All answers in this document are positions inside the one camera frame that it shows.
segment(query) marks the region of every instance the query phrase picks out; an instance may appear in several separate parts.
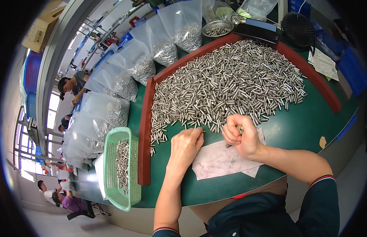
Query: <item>hand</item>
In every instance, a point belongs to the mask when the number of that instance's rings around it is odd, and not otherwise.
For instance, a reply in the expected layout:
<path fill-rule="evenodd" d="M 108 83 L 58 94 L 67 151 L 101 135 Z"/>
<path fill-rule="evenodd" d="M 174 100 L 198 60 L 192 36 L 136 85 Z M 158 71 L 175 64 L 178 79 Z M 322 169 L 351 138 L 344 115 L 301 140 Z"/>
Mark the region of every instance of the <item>hand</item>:
<path fill-rule="evenodd" d="M 182 130 L 171 139 L 171 154 L 167 165 L 167 172 L 183 177 L 195 156 L 203 145 L 203 129 L 189 128 Z"/>
<path fill-rule="evenodd" d="M 236 126 L 243 126 L 243 134 L 239 135 Z M 230 115 L 227 116 L 227 124 L 223 126 L 222 135 L 229 145 L 235 145 L 239 154 L 249 160 L 254 160 L 263 148 L 257 130 L 248 116 Z"/>

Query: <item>purple shirt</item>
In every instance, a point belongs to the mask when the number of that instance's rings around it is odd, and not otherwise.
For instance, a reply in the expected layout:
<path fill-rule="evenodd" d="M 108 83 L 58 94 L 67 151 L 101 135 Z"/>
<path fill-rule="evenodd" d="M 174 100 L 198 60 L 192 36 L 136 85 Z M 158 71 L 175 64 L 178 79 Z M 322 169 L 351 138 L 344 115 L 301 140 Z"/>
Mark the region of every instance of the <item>purple shirt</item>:
<path fill-rule="evenodd" d="M 87 211 L 85 204 L 82 202 L 82 199 L 79 197 L 69 197 L 66 196 L 64 197 L 64 199 L 62 200 L 61 204 L 63 205 L 63 207 L 65 207 L 66 209 L 73 211 L 73 212 L 78 212 L 78 211 Z"/>

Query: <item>black phone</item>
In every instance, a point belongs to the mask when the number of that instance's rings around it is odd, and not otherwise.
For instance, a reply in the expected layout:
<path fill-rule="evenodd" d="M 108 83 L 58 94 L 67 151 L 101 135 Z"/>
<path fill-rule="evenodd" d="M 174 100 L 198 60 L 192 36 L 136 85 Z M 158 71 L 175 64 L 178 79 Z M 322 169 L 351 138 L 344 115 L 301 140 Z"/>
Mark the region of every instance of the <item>black phone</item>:
<path fill-rule="evenodd" d="M 278 32 L 243 23 L 240 23 L 236 26 L 234 33 L 238 35 L 244 35 L 251 39 L 256 39 L 266 44 L 277 44 L 279 41 Z"/>

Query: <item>green workbench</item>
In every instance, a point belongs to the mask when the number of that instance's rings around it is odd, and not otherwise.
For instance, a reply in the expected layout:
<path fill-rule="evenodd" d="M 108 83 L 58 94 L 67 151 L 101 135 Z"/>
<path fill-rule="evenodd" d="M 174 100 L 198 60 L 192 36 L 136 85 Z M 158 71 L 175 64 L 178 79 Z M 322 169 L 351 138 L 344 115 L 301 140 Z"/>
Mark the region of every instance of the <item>green workbench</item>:
<path fill-rule="evenodd" d="M 202 45 L 209 42 L 211 39 L 203 36 Z M 179 58 L 187 54 L 179 48 L 178 51 Z M 299 52 L 299 54 L 307 60 L 308 52 Z M 157 72 L 164 69 L 163 66 L 157 63 L 156 65 Z M 262 127 L 268 146 L 283 149 L 304 149 L 318 153 L 321 151 L 319 139 L 322 136 L 329 144 L 339 134 L 357 110 L 357 102 L 354 96 L 349 101 L 345 101 L 336 87 L 336 83 L 334 81 L 328 83 L 341 101 L 342 110 L 334 114 L 313 84 L 309 80 L 305 80 L 305 91 L 309 95 L 304 98 L 303 103 L 299 105 L 291 103 L 289 111 L 277 110 L 276 115 L 271 116 L 268 122 L 263 122 L 258 126 Z M 128 127 L 135 136 L 139 136 L 144 93 L 145 87 L 139 84 L 136 102 L 131 103 L 130 106 Z M 221 134 L 210 132 L 208 127 L 202 126 L 202 128 L 206 130 L 204 146 L 223 140 Z M 173 127 L 169 126 L 166 129 L 168 130 L 168 138 L 171 138 L 184 127 L 178 122 Z M 170 156 L 170 142 L 157 145 L 155 151 L 156 154 L 151 158 L 151 184 L 142 187 L 141 201 L 132 207 L 154 208 L 156 205 Z M 234 197 L 273 182 L 284 175 L 285 173 L 275 168 L 262 165 L 256 178 L 236 173 L 198 181 L 190 167 L 181 185 L 182 206 L 204 204 Z"/>

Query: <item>green mesh basket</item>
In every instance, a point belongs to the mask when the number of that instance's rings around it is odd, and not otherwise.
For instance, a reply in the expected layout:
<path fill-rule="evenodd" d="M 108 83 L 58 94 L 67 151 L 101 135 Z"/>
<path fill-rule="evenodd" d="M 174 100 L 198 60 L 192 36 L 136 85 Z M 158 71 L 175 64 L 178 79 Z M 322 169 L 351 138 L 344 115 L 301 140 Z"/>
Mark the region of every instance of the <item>green mesh basket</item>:
<path fill-rule="evenodd" d="M 124 188 L 119 188 L 116 170 L 116 148 L 119 141 L 129 140 L 128 161 L 128 194 Z M 108 200 L 122 211 L 129 212 L 131 206 L 141 200 L 141 185 L 137 178 L 139 138 L 132 135 L 128 127 L 118 127 L 111 130 L 106 137 L 104 154 L 104 184 Z"/>

